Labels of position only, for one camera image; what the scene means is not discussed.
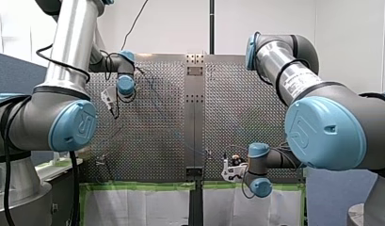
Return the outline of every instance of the blue panel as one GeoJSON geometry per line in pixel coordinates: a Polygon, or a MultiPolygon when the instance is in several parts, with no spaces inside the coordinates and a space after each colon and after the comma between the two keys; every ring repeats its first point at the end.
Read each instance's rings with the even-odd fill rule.
{"type": "Polygon", "coordinates": [[[286,113],[285,132],[294,155],[312,168],[351,170],[366,154],[360,123],[345,107],[324,97],[293,103],[286,113]]]}
{"type": "Polygon", "coordinates": [[[105,5],[112,5],[113,3],[115,3],[115,0],[103,0],[103,2],[105,5]]]}
{"type": "Polygon", "coordinates": [[[259,35],[256,36],[256,39],[254,39],[255,35],[250,36],[249,41],[248,41],[248,46],[246,48],[246,69],[250,71],[256,70],[254,67],[254,54],[256,51],[256,40],[259,38],[259,35]]]}
{"type": "Polygon", "coordinates": [[[250,191],[259,198],[265,198],[272,192],[271,182],[264,177],[255,179],[249,187],[250,191]]]}
{"type": "Polygon", "coordinates": [[[249,145],[249,158],[258,158],[269,153],[268,144],[252,143],[249,145]]]}
{"type": "Polygon", "coordinates": [[[122,50],[119,52],[119,54],[122,55],[123,57],[126,57],[127,59],[129,59],[133,63],[136,62],[136,56],[134,56],[134,53],[131,51],[122,50]]]}
{"type": "Polygon", "coordinates": [[[23,95],[23,94],[22,93],[0,93],[0,100],[6,99],[12,96],[19,96],[19,95],[23,95]]]}
{"type": "Polygon", "coordinates": [[[117,83],[118,92],[124,96],[131,96],[134,93],[136,83],[129,75],[122,75],[117,83]]]}
{"type": "Polygon", "coordinates": [[[88,101],[75,101],[56,117],[49,132],[53,151],[77,151],[87,146],[96,129],[96,109],[88,101]]]}

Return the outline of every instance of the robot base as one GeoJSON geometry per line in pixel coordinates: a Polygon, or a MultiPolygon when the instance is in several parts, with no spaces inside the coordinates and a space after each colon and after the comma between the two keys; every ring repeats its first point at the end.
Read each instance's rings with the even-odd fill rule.
{"type": "Polygon", "coordinates": [[[365,204],[348,210],[347,226],[385,226],[385,178],[377,177],[365,204]]]}
{"type": "MultiPolygon", "coordinates": [[[[51,185],[43,183],[40,192],[34,196],[15,202],[10,206],[15,225],[49,226],[52,223],[52,193],[51,185]]],[[[0,225],[5,226],[7,219],[4,209],[0,209],[0,225]]]]}

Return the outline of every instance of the green tape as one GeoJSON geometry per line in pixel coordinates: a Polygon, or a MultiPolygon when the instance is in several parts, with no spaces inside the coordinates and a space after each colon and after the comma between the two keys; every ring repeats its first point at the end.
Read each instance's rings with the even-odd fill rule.
{"type": "Polygon", "coordinates": [[[193,190],[194,184],[191,183],[138,183],[138,182],[115,182],[104,184],[82,184],[81,189],[86,191],[94,190],[140,190],[140,191],[176,191],[193,190]]]}
{"type": "Polygon", "coordinates": [[[71,165],[72,162],[71,160],[63,160],[63,161],[57,161],[55,162],[55,167],[68,167],[69,165],[71,165]]]}
{"type": "MultiPolygon", "coordinates": [[[[204,182],[203,189],[232,189],[242,187],[241,183],[229,182],[204,182]]],[[[274,190],[280,191],[300,191],[305,189],[304,184],[273,184],[274,190]]]]}
{"type": "Polygon", "coordinates": [[[84,216],[86,215],[86,198],[87,191],[85,189],[80,189],[80,225],[84,226],[84,216]]]}
{"type": "Polygon", "coordinates": [[[306,185],[302,184],[303,189],[301,189],[301,200],[300,200],[300,225],[304,226],[304,208],[306,207],[306,185]]]}

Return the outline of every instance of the pegboard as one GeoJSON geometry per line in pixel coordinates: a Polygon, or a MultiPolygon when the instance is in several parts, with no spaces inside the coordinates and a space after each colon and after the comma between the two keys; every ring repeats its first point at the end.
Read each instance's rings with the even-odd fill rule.
{"type": "MultiPolygon", "coordinates": [[[[130,104],[120,103],[117,120],[100,98],[117,75],[106,81],[104,73],[93,73],[88,93],[97,106],[99,122],[90,150],[81,153],[83,181],[182,182],[191,157],[201,158],[198,164],[192,162],[205,166],[205,180],[222,180],[224,152],[246,156],[251,142],[272,146],[283,142],[285,107],[272,87],[245,70],[244,60],[244,56],[204,56],[202,83],[194,83],[187,74],[190,58],[185,55],[137,55],[136,65],[145,74],[136,71],[136,98],[130,104]],[[188,117],[191,86],[202,90],[203,117],[188,117]],[[189,133],[191,126],[200,129],[189,133]]],[[[273,169],[269,178],[297,183],[303,177],[301,170],[273,169]]]]}
{"type": "MultiPolygon", "coordinates": [[[[207,56],[204,147],[211,159],[206,161],[206,179],[221,180],[218,159],[224,153],[247,159],[252,142],[272,147],[284,142],[285,113],[274,88],[245,69],[244,56],[207,56]]],[[[275,183],[299,183],[303,173],[302,169],[270,169],[268,178],[275,183]]]]}

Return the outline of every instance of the robotic arm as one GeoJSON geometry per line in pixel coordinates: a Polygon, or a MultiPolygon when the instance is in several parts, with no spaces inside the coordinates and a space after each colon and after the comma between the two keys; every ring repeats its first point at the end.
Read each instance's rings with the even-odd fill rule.
{"type": "Polygon", "coordinates": [[[112,1],[37,3],[57,21],[56,36],[45,80],[33,94],[0,94],[0,225],[51,225],[51,186],[40,182],[30,151],[73,152],[89,144],[97,118],[85,90],[88,68],[118,73],[120,97],[135,91],[134,56],[105,57],[93,43],[97,17],[112,1]]]}
{"type": "MultiPolygon", "coordinates": [[[[289,107],[284,128],[293,161],[316,169],[372,170],[385,177],[385,93],[358,95],[343,84],[323,81],[314,47],[300,36],[256,33],[249,39],[246,66],[289,107]]],[[[250,145],[243,180],[256,196],[270,194],[263,172],[282,168],[277,162],[268,146],[250,145]]]]}

